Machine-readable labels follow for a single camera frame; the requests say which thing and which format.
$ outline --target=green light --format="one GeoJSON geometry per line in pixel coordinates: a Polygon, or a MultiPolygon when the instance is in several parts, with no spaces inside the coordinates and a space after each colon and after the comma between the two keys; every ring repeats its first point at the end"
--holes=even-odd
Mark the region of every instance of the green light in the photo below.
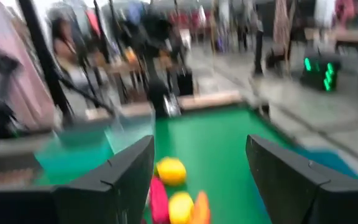
{"type": "Polygon", "coordinates": [[[308,58],[305,58],[305,68],[306,71],[311,71],[311,65],[310,65],[310,60],[308,58]]]}
{"type": "Polygon", "coordinates": [[[324,79],[324,86],[326,91],[331,91],[333,84],[334,67],[331,63],[327,64],[326,78],[324,79]]]}

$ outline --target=bag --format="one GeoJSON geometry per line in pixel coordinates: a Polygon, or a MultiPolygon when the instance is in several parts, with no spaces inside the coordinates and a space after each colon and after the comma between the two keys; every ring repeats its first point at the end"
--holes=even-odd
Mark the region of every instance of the bag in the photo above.
{"type": "Polygon", "coordinates": [[[193,72],[190,68],[182,68],[177,71],[177,80],[179,87],[179,95],[186,96],[192,95],[194,92],[193,87],[193,72]]]}

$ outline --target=green felt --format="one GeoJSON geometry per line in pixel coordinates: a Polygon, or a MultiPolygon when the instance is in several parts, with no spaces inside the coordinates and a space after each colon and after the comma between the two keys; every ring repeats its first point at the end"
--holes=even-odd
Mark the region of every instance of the green felt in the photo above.
{"type": "MultiPolygon", "coordinates": [[[[187,170],[186,184],[167,187],[168,196],[186,190],[195,200],[204,190],[209,197],[212,223],[270,223],[252,185],[245,152],[248,134],[288,145],[254,112],[245,109],[211,110],[158,120],[155,160],[177,157],[187,170]]],[[[152,223],[149,209],[145,219],[152,223]]]]}
{"type": "Polygon", "coordinates": [[[52,138],[35,158],[43,172],[34,185],[67,184],[95,169],[114,155],[111,132],[106,127],[76,130],[52,138]]]}

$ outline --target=black panel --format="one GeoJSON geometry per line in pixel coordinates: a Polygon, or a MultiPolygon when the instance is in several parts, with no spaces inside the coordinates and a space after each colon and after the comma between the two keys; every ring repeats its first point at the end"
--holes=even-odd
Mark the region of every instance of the black panel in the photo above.
{"type": "Polygon", "coordinates": [[[140,223],[153,164],[154,138],[146,136],[95,170],[59,187],[53,196],[60,223],[140,223]]]}
{"type": "Polygon", "coordinates": [[[0,191],[0,224],[59,223],[48,189],[0,191]]]}
{"type": "Polygon", "coordinates": [[[146,136],[67,185],[0,189],[0,223],[140,223],[153,164],[146,136]]]}
{"type": "Polygon", "coordinates": [[[272,223],[302,223],[318,185],[329,179],[311,172],[307,159],[257,136],[248,136],[246,153],[272,223]]]}
{"type": "Polygon", "coordinates": [[[246,152],[273,224],[358,223],[358,180],[257,136],[246,152]]]}

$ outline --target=concrete floor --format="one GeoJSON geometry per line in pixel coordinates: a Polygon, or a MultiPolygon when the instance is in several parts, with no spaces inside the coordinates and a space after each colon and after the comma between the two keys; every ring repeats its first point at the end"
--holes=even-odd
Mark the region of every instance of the concrete floor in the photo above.
{"type": "Polygon", "coordinates": [[[265,71],[260,80],[251,79],[253,57],[252,53],[213,56],[209,50],[195,47],[188,64],[203,93],[235,89],[268,100],[272,122],[288,135],[310,150],[338,153],[358,173],[357,75],[342,72],[337,92],[320,93],[271,72],[265,71]]]}

